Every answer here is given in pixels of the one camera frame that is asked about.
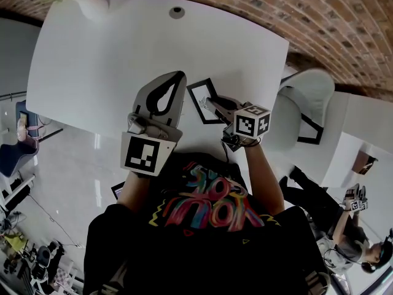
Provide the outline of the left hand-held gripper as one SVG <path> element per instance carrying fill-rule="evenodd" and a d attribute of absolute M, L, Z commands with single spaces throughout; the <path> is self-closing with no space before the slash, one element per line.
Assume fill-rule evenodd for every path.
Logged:
<path fill-rule="evenodd" d="M 174 71 L 155 78 L 139 90 L 134 113 L 128 115 L 128 130 L 122 133 L 122 168 L 147 176 L 160 174 L 182 137 L 176 127 L 186 85 L 185 73 Z M 164 124 L 152 119 L 161 119 Z"/>

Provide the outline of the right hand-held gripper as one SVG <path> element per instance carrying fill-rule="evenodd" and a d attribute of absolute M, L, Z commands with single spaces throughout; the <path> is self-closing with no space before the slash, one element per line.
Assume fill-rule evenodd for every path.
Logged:
<path fill-rule="evenodd" d="M 237 151 L 246 140 L 258 141 L 270 129 L 271 111 L 250 102 L 241 104 L 226 96 L 208 97 L 206 105 L 228 126 L 223 130 L 223 142 Z"/>

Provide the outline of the black framed picture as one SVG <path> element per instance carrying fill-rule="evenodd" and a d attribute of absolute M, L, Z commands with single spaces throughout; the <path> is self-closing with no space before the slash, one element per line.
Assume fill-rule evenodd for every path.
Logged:
<path fill-rule="evenodd" d="M 217 98 L 217 92 L 210 78 L 188 85 L 187 90 L 203 124 L 224 123 L 208 109 L 207 99 Z"/>

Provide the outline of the person's right forearm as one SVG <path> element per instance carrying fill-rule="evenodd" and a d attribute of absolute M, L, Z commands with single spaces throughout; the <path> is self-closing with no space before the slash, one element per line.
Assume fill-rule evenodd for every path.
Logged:
<path fill-rule="evenodd" d="M 252 195 L 266 209 L 269 215 L 275 216 L 280 214 L 285 210 L 284 196 L 261 145 L 245 147 L 244 150 Z"/>

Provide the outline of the person's left forearm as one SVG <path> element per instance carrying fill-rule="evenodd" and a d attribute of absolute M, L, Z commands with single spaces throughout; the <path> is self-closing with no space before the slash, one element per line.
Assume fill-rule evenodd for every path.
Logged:
<path fill-rule="evenodd" d="M 150 177 L 138 176 L 130 171 L 118 196 L 117 204 L 127 207 L 134 213 L 139 212 L 147 200 L 150 182 Z"/>

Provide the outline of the white chair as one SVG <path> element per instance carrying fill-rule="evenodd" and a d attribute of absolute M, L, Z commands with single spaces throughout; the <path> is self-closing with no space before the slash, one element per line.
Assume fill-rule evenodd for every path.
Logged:
<path fill-rule="evenodd" d="M 283 78 L 271 112 L 270 131 L 263 138 L 268 149 L 286 152 L 298 143 L 301 114 L 324 128 L 334 91 L 333 78 L 323 69 L 307 69 Z"/>

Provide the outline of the white vase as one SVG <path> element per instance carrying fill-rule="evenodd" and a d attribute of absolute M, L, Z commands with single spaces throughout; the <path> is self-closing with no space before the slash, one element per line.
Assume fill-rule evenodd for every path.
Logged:
<path fill-rule="evenodd" d="M 83 15 L 93 21 L 101 22 L 109 11 L 108 0 L 75 0 Z"/>

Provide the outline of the white shelf cabinet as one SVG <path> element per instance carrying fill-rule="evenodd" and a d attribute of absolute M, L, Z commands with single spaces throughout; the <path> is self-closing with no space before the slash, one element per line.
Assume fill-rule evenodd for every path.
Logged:
<path fill-rule="evenodd" d="M 336 92 L 324 137 L 333 149 L 321 186 L 347 187 L 377 173 L 382 181 L 393 179 L 393 103 Z"/>

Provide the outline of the person's black printed t-shirt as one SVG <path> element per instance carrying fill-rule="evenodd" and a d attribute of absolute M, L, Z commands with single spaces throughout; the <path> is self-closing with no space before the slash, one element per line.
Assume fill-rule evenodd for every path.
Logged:
<path fill-rule="evenodd" d="M 174 153 L 138 212 L 89 225 L 83 295 L 324 295 L 330 277 L 302 209 L 272 216 L 240 170 Z"/>

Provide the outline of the blue chair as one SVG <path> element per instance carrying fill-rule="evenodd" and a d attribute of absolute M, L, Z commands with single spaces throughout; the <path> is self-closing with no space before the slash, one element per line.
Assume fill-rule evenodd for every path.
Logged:
<path fill-rule="evenodd" d="M 13 176 L 22 166 L 30 161 L 39 151 L 39 130 L 37 114 L 27 110 L 26 101 L 15 104 L 14 127 L 11 137 L 14 144 L 0 144 L 0 174 L 6 178 Z"/>

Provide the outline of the large black empty frame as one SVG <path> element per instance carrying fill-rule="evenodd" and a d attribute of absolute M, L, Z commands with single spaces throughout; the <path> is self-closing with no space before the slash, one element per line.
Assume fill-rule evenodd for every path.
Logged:
<path fill-rule="evenodd" d="M 301 114 L 300 131 L 297 141 L 299 143 L 319 145 L 324 128 L 312 121 L 308 116 Z"/>

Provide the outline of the small black picture frame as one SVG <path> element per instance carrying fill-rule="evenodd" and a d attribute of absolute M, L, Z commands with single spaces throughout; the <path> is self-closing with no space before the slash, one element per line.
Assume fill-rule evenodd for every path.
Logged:
<path fill-rule="evenodd" d="M 122 183 L 119 183 L 119 184 L 111 187 L 112 193 L 113 193 L 113 195 L 114 195 L 114 197 L 116 199 L 119 198 L 119 196 L 120 196 L 120 194 L 122 192 L 124 184 L 125 184 L 125 182 L 122 182 Z"/>

